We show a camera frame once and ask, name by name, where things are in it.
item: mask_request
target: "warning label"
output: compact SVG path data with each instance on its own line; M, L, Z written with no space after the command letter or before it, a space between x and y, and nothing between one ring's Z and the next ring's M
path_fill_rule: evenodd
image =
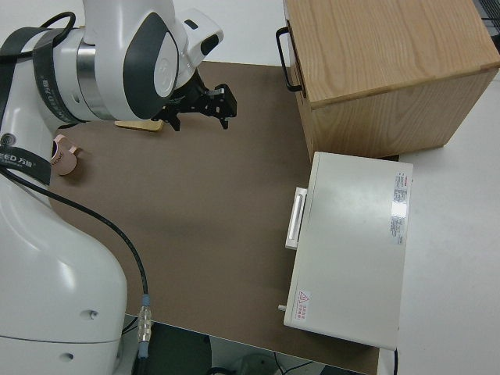
M297 297L295 298L295 320L305 322L310 299L311 293L309 291L298 291Z
M406 211L408 209L408 176L399 173L395 178L391 210L391 238L397 245L405 242Z

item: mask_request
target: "black strap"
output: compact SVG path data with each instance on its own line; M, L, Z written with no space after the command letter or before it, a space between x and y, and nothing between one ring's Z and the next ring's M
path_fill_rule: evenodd
M0 166L19 170L50 185L50 162L24 148L0 145Z
M83 123L83 120L79 120L68 110L57 87L53 43L54 38L60 33L61 30L58 29L50 30L34 46L34 78L41 98L54 116L65 123Z
M0 56L11 56L2 59L0 63L0 130L2 129L3 117L9 100L10 89L13 84L14 71L16 69L17 57L26 43L35 35L40 34L47 29L40 27L23 27L14 31L5 40ZM35 155L23 148L9 146L7 139L12 139L12 135L2 137L0 145L0 166L19 170L28 176L39 180L45 185L50 184L50 162L42 157Z
M16 56L19 55L24 48L24 45L36 34L47 30L40 27L23 27L14 31L5 40L0 49L0 56ZM0 63L0 129L2 129L3 116L9 99L10 88L13 84L14 69L16 68L17 59L7 59Z

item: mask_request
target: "wooden box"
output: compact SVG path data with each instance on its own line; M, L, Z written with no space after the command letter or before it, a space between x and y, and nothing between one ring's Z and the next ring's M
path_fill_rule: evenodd
M442 146L500 67L472 0L284 4L311 158Z

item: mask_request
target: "white appliance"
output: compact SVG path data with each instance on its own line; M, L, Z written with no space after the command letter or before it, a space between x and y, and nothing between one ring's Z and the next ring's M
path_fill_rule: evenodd
M402 162L314 155L288 231L297 255L285 325L396 349L412 171Z

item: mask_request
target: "pink cup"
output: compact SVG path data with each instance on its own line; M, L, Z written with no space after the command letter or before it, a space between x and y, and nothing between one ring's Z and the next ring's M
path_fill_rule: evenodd
M58 175L64 176L75 169L77 149L78 147L62 134L54 138L54 149L50 163Z

